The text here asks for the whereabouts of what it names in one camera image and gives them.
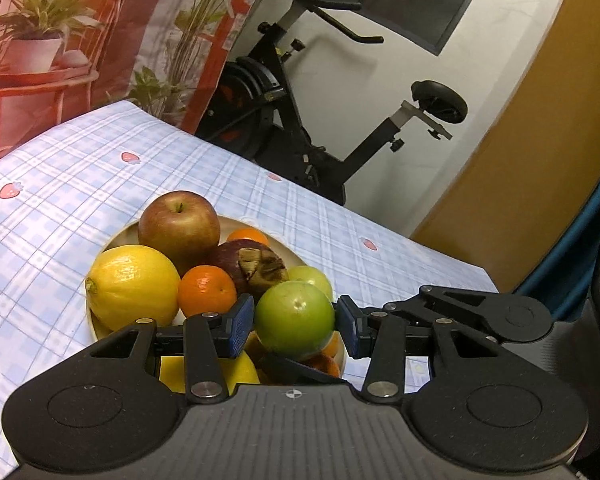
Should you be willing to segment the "yellow green fruit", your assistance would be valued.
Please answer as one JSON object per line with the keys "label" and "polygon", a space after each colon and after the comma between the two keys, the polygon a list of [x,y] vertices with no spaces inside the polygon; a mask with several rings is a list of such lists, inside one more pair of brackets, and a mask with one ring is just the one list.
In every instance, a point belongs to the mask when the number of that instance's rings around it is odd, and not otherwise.
{"label": "yellow green fruit", "polygon": [[253,329],[268,352],[304,361],[332,339],[335,310],[317,287],[300,281],[269,288],[254,309]]}

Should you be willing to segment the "cream round plate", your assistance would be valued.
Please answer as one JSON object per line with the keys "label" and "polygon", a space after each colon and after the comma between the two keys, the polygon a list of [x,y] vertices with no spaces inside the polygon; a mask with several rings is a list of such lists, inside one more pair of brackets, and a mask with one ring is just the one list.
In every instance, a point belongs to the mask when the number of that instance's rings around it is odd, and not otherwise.
{"label": "cream round plate", "polygon": [[[249,228],[248,223],[224,216],[219,216],[219,222],[221,228],[221,243],[226,241],[226,238],[231,232],[238,229]],[[291,248],[287,247],[284,242],[278,240],[274,235],[268,234],[266,237],[268,238],[268,242],[270,243],[273,252],[283,259],[283,262],[287,268],[292,268],[293,266],[304,266],[306,264]],[[111,237],[111,240],[102,248],[102,251],[106,252],[106,250],[118,246],[137,244],[137,221],[134,220],[124,226],[119,232],[117,232],[115,236]],[[102,324],[102,322],[100,322],[99,319],[96,318],[96,316],[92,313],[90,306],[86,306],[86,319],[88,326],[90,326],[90,333],[93,340],[99,340],[111,334],[111,330]],[[337,364],[340,375],[343,375],[343,372],[346,369],[348,355],[340,336],[337,336],[336,341],[336,353],[332,359]]]}

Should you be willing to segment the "blue plaid tablecloth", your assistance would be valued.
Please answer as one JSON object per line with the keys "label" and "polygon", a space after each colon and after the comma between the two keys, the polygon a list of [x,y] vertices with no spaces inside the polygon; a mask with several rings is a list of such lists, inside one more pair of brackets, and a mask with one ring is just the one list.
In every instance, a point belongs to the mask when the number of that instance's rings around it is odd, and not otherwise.
{"label": "blue plaid tablecloth", "polygon": [[0,160],[0,479],[15,460],[3,405],[93,341],[83,282],[100,250],[158,196],[186,190],[284,243],[336,294],[379,307],[423,284],[492,290],[485,270],[435,252],[199,141],[109,105]]}

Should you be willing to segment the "partly hidden orange fruit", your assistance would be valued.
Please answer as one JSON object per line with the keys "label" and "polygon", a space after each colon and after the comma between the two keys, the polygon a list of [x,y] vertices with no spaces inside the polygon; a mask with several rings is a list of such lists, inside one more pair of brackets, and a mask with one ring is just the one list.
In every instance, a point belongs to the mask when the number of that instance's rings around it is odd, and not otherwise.
{"label": "partly hidden orange fruit", "polygon": [[331,357],[326,356],[324,353],[320,353],[317,356],[312,356],[311,359],[302,361],[303,365],[318,370],[321,373],[332,376],[333,378],[340,378],[341,372],[337,362]]}

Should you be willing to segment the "dark purple mangosteen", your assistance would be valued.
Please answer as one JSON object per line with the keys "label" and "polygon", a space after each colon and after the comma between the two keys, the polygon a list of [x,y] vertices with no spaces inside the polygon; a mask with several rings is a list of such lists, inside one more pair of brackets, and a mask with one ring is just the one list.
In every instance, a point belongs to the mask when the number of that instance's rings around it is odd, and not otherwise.
{"label": "dark purple mangosteen", "polygon": [[206,263],[230,276],[238,296],[249,294],[256,301],[271,287],[289,280],[283,259],[255,240],[229,240],[213,248]]}

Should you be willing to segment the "green round fruit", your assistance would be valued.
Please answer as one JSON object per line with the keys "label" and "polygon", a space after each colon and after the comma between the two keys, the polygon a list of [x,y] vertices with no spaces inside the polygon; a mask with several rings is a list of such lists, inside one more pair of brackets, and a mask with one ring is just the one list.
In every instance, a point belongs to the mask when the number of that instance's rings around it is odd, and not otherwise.
{"label": "green round fruit", "polygon": [[294,266],[287,270],[288,278],[291,281],[302,281],[319,289],[329,301],[332,301],[334,293],[332,292],[332,284],[330,284],[327,276],[314,266]]}

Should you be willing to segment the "bright orange mandarin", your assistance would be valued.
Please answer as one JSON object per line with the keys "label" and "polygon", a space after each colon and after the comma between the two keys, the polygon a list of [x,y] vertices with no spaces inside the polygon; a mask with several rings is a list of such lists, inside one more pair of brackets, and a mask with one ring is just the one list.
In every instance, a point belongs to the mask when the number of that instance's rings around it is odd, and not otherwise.
{"label": "bright orange mandarin", "polygon": [[178,288],[178,307],[186,318],[204,312],[224,314],[236,300],[234,282],[218,266],[194,266],[184,274]]}

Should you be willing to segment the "red apple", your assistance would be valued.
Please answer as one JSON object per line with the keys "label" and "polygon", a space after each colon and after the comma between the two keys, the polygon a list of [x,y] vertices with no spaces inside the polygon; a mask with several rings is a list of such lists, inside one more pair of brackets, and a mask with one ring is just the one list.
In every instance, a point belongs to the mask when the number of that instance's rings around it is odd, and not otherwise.
{"label": "red apple", "polygon": [[183,276],[219,245],[220,220],[199,194],[173,191],[156,198],[137,223],[141,245],[161,252]]}

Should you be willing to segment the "printed room backdrop curtain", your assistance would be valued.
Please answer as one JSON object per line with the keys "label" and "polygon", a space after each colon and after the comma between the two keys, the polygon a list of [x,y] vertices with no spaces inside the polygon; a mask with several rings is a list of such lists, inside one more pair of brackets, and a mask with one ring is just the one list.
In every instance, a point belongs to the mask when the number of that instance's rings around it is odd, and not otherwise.
{"label": "printed room backdrop curtain", "polygon": [[0,159],[117,101],[195,132],[257,0],[0,0]]}

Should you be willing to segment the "orange green tangerine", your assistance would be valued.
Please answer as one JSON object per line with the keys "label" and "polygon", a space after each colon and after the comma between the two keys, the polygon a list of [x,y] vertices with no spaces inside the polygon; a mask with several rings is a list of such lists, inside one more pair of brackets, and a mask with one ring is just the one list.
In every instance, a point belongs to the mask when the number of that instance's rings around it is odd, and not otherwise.
{"label": "orange green tangerine", "polygon": [[340,337],[339,334],[334,330],[332,332],[332,338],[329,339],[329,343],[322,350],[324,356],[329,356],[331,359],[335,359],[336,355],[340,350]]}

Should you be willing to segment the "yellow lemon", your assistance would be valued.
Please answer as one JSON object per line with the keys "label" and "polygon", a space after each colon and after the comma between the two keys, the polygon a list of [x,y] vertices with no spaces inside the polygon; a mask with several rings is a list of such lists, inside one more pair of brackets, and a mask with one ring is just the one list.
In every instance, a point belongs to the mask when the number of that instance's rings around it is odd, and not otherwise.
{"label": "yellow lemon", "polygon": [[170,325],[178,314],[181,278],[169,258],[143,245],[105,250],[84,281],[86,305],[108,330],[151,318]]}
{"label": "yellow lemon", "polygon": [[[260,378],[248,354],[243,351],[236,359],[218,359],[223,377],[231,396],[238,385],[259,385]],[[185,366],[182,356],[161,358],[159,380],[171,391],[185,392]]]}

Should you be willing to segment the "wooden door panel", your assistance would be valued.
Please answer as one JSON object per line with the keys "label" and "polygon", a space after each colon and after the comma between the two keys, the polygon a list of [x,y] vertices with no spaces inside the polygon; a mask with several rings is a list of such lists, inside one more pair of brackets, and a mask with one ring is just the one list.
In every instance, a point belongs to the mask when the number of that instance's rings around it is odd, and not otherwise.
{"label": "wooden door panel", "polygon": [[564,0],[513,99],[413,240],[509,292],[600,180],[600,0]]}

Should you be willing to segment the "blue curtain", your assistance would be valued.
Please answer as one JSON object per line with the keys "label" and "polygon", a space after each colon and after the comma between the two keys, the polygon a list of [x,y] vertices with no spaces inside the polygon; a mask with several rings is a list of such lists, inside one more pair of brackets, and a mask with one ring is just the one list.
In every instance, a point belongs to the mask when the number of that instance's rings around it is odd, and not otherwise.
{"label": "blue curtain", "polygon": [[584,305],[600,244],[600,182],[564,234],[514,289],[542,302],[556,321],[569,321]]}

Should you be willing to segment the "small orange kumquat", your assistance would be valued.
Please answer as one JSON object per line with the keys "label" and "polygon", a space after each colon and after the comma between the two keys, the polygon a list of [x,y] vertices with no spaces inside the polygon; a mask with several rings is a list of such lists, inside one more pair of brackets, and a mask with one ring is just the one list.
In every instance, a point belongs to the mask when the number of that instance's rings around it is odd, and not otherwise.
{"label": "small orange kumquat", "polygon": [[252,242],[258,242],[259,244],[268,246],[268,237],[261,231],[253,228],[241,228],[230,233],[226,238],[228,242],[233,240],[251,240]]}

